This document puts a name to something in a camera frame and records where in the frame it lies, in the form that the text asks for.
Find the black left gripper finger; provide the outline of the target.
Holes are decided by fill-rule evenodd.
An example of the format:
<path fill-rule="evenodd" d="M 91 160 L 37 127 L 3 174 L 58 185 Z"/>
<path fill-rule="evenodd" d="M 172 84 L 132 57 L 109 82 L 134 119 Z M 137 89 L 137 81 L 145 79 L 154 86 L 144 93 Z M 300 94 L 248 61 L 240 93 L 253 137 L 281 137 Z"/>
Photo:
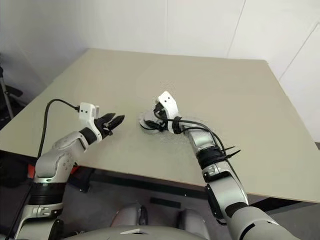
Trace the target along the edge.
<path fill-rule="evenodd" d="M 118 127 L 125 119 L 125 115 L 115 116 L 114 114 L 111 114 L 109 117 L 110 121 L 108 122 L 108 130 L 110 132 L 114 130 L 116 127 Z"/>
<path fill-rule="evenodd" d="M 106 113 L 100 118 L 101 124 L 108 124 L 114 118 L 115 115 L 115 113 Z"/>

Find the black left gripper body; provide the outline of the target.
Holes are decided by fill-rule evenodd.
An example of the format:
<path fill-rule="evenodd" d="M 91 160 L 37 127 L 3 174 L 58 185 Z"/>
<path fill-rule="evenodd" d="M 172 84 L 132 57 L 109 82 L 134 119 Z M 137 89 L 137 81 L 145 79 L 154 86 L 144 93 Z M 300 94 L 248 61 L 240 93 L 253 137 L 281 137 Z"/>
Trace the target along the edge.
<path fill-rule="evenodd" d="M 94 125 L 98 129 L 101 137 L 108 137 L 112 135 L 112 131 L 108 128 L 108 123 L 110 119 L 105 119 L 103 117 L 94 120 Z"/>

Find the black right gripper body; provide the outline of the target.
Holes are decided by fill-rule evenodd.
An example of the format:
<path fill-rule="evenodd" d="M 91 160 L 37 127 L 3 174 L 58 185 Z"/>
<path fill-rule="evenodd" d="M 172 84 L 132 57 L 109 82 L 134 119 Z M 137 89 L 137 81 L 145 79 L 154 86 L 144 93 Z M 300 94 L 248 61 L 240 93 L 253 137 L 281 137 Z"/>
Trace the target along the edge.
<path fill-rule="evenodd" d="M 158 102 L 153 109 L 154 116 L 161 122 L 161 125 L 167 124 L 167 114 L 163 105 Z"/>

